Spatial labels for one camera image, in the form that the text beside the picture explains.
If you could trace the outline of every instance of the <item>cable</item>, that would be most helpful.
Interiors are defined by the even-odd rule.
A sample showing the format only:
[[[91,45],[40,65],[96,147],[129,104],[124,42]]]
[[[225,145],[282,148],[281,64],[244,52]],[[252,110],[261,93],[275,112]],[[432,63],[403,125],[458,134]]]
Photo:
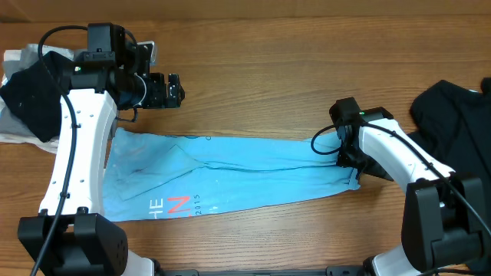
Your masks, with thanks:
[[[452,185],[452,183],[450,183],[450,181],[448,181],[448,179],[445,176],[443,176],[437,169],[435,169],[435,167],[433,166],[433,164],[430,163],[428,160],[426,160],[426,158],[424,158],[424,156],[416,148],[414,148],[413,145],[411,145],[407,140],[405,140],[402,136],[400,136],[399,134],[397,134],[395,131],[388,130],[388,129],[382,127],[382,126],[378,126],[378,125],[374,125],[374,124],[366,123],[366,122],[363,122],[361,124],[361,126],[362,127],[365,127],[365,126],[366,127],[371,127],[371,128],[376,129],[376,130],[380,130],[380,131],[383,131],[385,133],[388,133],[391,136],[397,138],[399,141],[401,141],[405,146],[407,146],[407,148],[409,150],[411,150],[421,160],[421,162],[423,162],[423,164],[432,173],[435,174],[435,176],[438,176],[438,178],[445,185],[447,185],[450,188],[450,190],[452,190],[453,194],[457,197],[457,199],[460,201],[460,203],[462,203],[464,206],[466,206],[466,208],[474,215],[474,217],[477,219],[477,221],[485,229],[486,234],[489,236],[489,238],[491,238],[491,230],[489,230],[488,225],[486,224],[486,222],[484,222],[483,218],[481,218],[481,216],[476,212],[476,210],[474,209],[474,207],[472,207],[471,204],[469,204],[467,202],[467,200],[462,196],[462,194],[460,194],[460,192],[455,188],[455,186]],[[420,274],[419,276],[432,275],[432,274],[435,274],[435,273],[443,273],[443,272],[457,273],[457,274],[467,274],[467,275],[481,275],[481,274],[488,274],[489,273],[489,271],[485,271],[485,272],[481,272],[481,271],[464,271],[464,270],[459,270],[459,269],[439,268],[437,270],[424,272],[423,274]]]
[[[128,31],[127,29],[124,29],[124,33],[131,38],[131,41],[135,45],[135,62],[133,63],[131,70],[128,71],[129,74],[135,74],[138,71],[138,65],[140,64],[140,51],[138,50],[137,39],[134,37],[131,31]]]
[[[58,225],[58,221],[60,220],[60,215],[61,211],[63,210],[64,206],[64,201],[67,198],[67,192],[68,192],[68,183],[70,182],[70,174],[71,174],[71,169],[74,165],[74,157],[75,157],[75,147],[77,145],[77,118],[75,116],[75,111],[74,107],[71,105],[70,99],[68,99],[67,93],[63,91],[63,88],[61,85],[54,79],[53,75],[48,69],[48,66],[46,66],[46,63],[44,62],[43,54],[42,54],[42,48],[44,45],[44,42],[48,37],[52,34],[54,34],[57,31],[63,31],[63,30],[87,30],[87,27],[84,26],[76,26],[76,25],[69,25],[69,26],[61,26],[58,28],[54,28],[47,32],[46,34],[43,35],[41,40],[39,41],[38,45],[38,58],[41,64],[43,65],[43,68],[46,70],[48,73],[49,77],[53,81],[53,84],[56,86],[58,93],[63,97],[65,103],[67,104],[68,111],[70,112],[70,118],[71,118],[71,145],[70,145],[70,154],[68,156],[68,165],[67,165],[67,172],[64,175],[64,181],[63,181],[63,188],[61,190],[60,194],[60,202],[58,203],[58,207],[56,209],[56,213],[54,214],[54,219],[51,224],[51,227],[49,228],[48,234],[46,235],[46,239],[44,240],[44,244],[41,247],[41,250],[39,251],[38,259],[36,260],[34,267],[32,268],[31,271],[31,276],[35,276],[38,273],[38,269],[41,266],[41,263],[43,262],[43,258],[46,255],[46,252],[48,251],[48,248],[51,245],[51,242],[53,241],[54,233],[56,232],[56,228]]]
[[[338,152],[338,151],[339,151],[339,149],[340,149],[341,147],[338,147],[337,149],[332,150],[332,151],[330,151],[330,152],[326,152],[326,153],[320,152],[320,151],[318,151],[318,150],[316,150],[316,149],[314,148],[314,142],[315,142],[315,140],[317,139],[317,137],[318,137],[319,135],[321,135],[321,134],[322,134],[324,131],[330,130],[331,128],[334,128],[334,125],[332,125],[332,126],[327,126],[327,127],[323,128],[322,130],[319,130],[319,131],[318,131],[318,132],[317,132],[317,133],[316,133],[316,134],[315,134],[315,135],[312,137],[312,140],[310,141],[310,147],[312,148],[312,150],[314,151],[314,153],[317,153],[317,154],[320,154],[320,155],[329,155],[329,154],[336,153],[336,152]]]

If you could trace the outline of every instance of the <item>wood grain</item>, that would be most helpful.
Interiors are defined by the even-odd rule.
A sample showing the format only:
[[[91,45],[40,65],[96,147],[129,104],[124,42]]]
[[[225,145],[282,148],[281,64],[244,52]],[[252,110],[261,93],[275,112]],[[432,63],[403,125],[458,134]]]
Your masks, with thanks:
[[[487,0],[4,0],[29,22],[489,15]],[[7,10],[14,15],[18,11]]]
[[[137,133],[260,136],[300,140],[328,125],[335,100],[386,107],[406,131],[412,100],[440,79],[479,89],[491,69],[491,17],[340,17],[115,22],[155,40],[153,71],[181,76],[179,110],[144,110]],[[0,25],[0,51],[35,43],[58,24]],[[82,48],[83,32],[48,39]],[[17,241],[35,215],[54,156],[35,146],[0,145],[0,275],[32,266]],[[404,195],[364,176],[361,189],[326,199],[225,215],[125,222],[130,247],[167,269],[202,271],[324,268],[359,264],[400,242]]]

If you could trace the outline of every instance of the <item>blue cloth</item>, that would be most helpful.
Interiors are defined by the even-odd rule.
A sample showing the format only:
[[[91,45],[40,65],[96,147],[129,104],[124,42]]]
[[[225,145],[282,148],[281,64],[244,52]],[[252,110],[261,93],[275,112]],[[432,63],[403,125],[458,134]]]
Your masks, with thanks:
[[[338,148],[335,133],[316,148]],[[219,214],[318,199],[359,187],[356,169],[310,140],[157,136],[118,129],[104,175],[113,222]]]

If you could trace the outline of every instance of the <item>black mount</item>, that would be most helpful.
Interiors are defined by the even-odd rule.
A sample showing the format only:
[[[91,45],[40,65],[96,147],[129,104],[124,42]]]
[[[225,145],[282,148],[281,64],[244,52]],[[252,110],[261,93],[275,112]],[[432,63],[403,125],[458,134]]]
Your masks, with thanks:
[[[487,222],[481,180],[454,173],[449,181]],[[407,186],[401,239],[418,271],[469,263],[488,256],[490,248],[481,224],[439,179]]]
[[[124,230],[99,214],[62,215],[51,247],[41,263],[46,276],[121,275],[128,258]],[[21,218],[18,239],[33,260],[46,239],[54,216]]]

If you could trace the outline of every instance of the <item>black cable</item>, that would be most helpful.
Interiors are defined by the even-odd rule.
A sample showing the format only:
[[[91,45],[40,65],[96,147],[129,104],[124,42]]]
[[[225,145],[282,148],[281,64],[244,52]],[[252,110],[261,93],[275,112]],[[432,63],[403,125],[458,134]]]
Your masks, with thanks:
[[[128,71],[129,74],[135,74],[138,71],[138,66],[140,65],[140,50],[138,50],[137,39],[134,37],[134,35],[131,33],[131,31],[124,29],[124,33],[127,34],[131,38],[131,41],[135,45],[135,62],[133,64],[133,67],[131,68],[131,70]]]
[[[46,235],[46,239],[44,240],[44,244],[41,247],[41,250],[39,251],[38,259],[36,260],[34,267],[32,268],[31,271],[31,276],[35,276],[36,273],[38,273],[38,269],[41,266],[41,263],[43,262],[43,258],[46,255],[46,252],[48,251],[48,248],[51,245],[51,242],[53,241],[54,233],[56,232],[56,228],[58,225],[58,221],[60,219],[61,211],[63,210],[64,206],[64,201],[67,198],[67,192],[68,192],[68,183],[70,182],[70,174],[71,174],[71,169],[74,165],[74,157],[75,157],[75,147],[77,145],[77,118],[75,116],[75,111],[74,107],[71,105],[70,99],[68,99],[67,93],[63,91],[63,88],[61,85],[54,79],[53,75],[48,69],[48,66],[46,66],[46,63],[44,62],[43,59],[43,54],[42,54],[42,48],[44,45],[44,42],[48,37],[52,34],[54,34],[57,31],[63,31],[63,30],[87,30],[87,27],[84,26],[76,26],[76,25],[69,25],[69,26],[61,26],[58,28],[54,28],[47,32],[46,34],[43,35],[41,40],[39,41],[38,45],[38,58],[41,64],[43,65],[43,68],[46,70],[48,73],[49,77],[53,81],[53,84],[56,86],[58,93],[63,97],[65,103],[67,104],[68,110],[70,112],[70,118],[71,118],[71,145],[70,145],[70,155],[68,156],[68,164],[67,164],[67,172],[64,175],[64,181],[63,181],[63,188],[61,190],[60,194],[60,202],[58,203],[58,207],[56,209],[56,213],[54,214],[54,219],[51,224],[51,227],[49,228],[48,234]]]
[[[469,204],[467,202],[467,200],[462,196],[462,194],[460,194],[460,192],[455,188],[455,186],[452,185],[452,183],[450,183],[450,181],[448,181],[448,179],[445,176],[443,176],[437,169],[435,169],[435,167],[433,166],[433,164],[431,162],[429,162],[428,160],[426,160],[426,158],[424,158],[424,156],[416,148],[414,148],[414,146],[411,145],[411,143],[409,143],[407,140],[405,140],[402,136],[400,136],[399,134],[397,134],[395,131],[388,130],[388,129],[382,127],[382,126],[378,126],[378,125],[374,125],[374,124],[366,123],[366,122],[363,122],[361,124],[361,126],[362,127],[365,127],[365,126],[366,127],[371,127],[371,128],[376,129],[376,130],[380,130],[380,131],[383,131],[385,133],[388,133],[391,136],[397,138],[399,141],[401,141],[405,146],[407,146],[407,148],[409,150],[411,150],[421,160],[421,162],[423,162],[423,164],[432,173],[435,174],[435,176],[438,176],[438,178],[445,185],[447,185],[450,188],[450,190],[452,190],[453,194],[457,197],[457,200],[459,200],[460,203],[462,203],[464,206],[466,206],[466,208],[474,215],[474,217],[477,219],[477,221],[484,227],[484,229],[486,231],[486,234],[489,236],[489,238],[491,238],[491,230],[489,230],[488,225],[486,224],[486,222],[484,222],[483,218],[481,218],[481,216],[476,212],[476,210],[474,209],[474,207],[472,207],[471,204]],[[435,273],[443,273],[443,272],[457,273],[457,274],[467,274],[467,275],[481,275],[481,274],[488,274],[489,273],[489,271],[484,271],[484,272],[482,272],[482,271],[464,271],[464,270],[459,270],[459,269],[439,268],[437,270],[424,272],[423,274],[420,274],[419,276],[432,275],[432,274],[435,274]]]
[[[336,153],[336,152],[338,152],[338,151],[339,151],[339,149],[340,149],[341,147],[339,147],[339,148],[337,148],[337,149],[335,149],[335,150],[332,150],[332,151],[330,151],[330,152],[323,153],[323,152],[320,152],[320,151],[316,150],[316,149],[315,149],[315,147],[314,147],[314,142],[315,142],[315,140],[317,139],[317,137],[318,137],[319,135],[321,135],[321,134],[322,134],[324,131],[330,130],[331,128],[334,128],[334,125],[332,125],[332,126],[327,126],[327,127],[323,128],[322,130],[319,130],[319,131],[318,131],[318,132],[317,132],[317,133],[316,133],[316,134],[315,134],[315,135],[312,137],[312,140],[310,141],[310,147],[312,148],[312,150],[314,151],[314,153],[317,153],[317,154],[320,154],[320,155],[329,155],[329,154]]]

